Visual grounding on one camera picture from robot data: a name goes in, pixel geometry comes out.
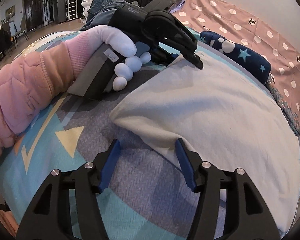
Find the blue gripper pad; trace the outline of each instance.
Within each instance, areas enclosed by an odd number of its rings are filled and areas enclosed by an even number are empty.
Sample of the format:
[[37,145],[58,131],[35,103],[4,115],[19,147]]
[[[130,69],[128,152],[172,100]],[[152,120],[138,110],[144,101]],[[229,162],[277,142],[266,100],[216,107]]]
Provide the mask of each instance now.
[[103,192],[110,184],[110,180],[112,178],[112,174],[114,172],[114,168],[117,165],[118,159],[120,157],[120,151],[121,151],[121,146],[120,142],[116,140],[114,142],[114,145],[111,145],[110,148],[112,147],[111,152],[109,153],[109,156],[100,171],[101,174],[101,181],[98,186],[100,192]]
[[185,177],[186,184],[194,192],[197,187],[194,179],[194,169],[182,144],[184,144],[182,139],[176,140],[176,154],[181,166],[182,174]]

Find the pink knit cuff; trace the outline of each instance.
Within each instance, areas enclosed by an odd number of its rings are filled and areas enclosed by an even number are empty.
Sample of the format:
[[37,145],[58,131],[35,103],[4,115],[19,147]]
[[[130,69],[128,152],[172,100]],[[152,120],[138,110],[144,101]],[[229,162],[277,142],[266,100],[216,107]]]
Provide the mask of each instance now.
[[88,35],[81,33],[73,39],[65,41],[65,45],[69,52],[74,79],[76,80],[91,56]]

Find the pink polka dot fabric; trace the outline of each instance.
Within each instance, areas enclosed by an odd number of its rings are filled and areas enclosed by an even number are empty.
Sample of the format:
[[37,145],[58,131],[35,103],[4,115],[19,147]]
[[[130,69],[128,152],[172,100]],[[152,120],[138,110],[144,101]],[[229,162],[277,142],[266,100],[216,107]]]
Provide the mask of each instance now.
[[300,54],[282,35],[260,18],[222,0],[186,0],[173,15],[197,32],[209,29],[266,58],[276,88],[300,120]]

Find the navy star pillow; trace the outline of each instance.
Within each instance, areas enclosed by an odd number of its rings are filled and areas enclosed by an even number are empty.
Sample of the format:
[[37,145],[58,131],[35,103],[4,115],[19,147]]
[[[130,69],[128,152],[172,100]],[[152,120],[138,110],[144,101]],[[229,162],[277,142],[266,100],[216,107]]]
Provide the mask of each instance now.
[[230,59],[248,70],[263,85],[266,84],[271,71],[271,64],[260,54],[238,43],[228,41],[215,32],[201,32],[201,40],[224,53]]

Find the chair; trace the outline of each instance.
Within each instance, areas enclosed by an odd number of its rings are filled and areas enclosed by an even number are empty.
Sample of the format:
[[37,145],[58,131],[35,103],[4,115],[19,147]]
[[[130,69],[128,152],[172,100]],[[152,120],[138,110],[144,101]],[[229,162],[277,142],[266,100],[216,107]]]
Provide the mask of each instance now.
[[0,54],[2,53],[4,55],[4,52],[8,51],[9,55],[11,56],[9,52],[11,46],[12,46],[12,41],[11,38],[9,37],[9,34],[5,30],[0,29]]
[[25,16],[23,16],[21,19],[20,29],[21,30],[19,32],[17,32],[15,35],[12,36],[13,41],[15,41],[17,43],[17,45],[18,45],[17,38],[20,35],[23,35],[26,38],[26,40],[28,40],[28,38],[29,38],[26,33],[26,18],[25,18]]

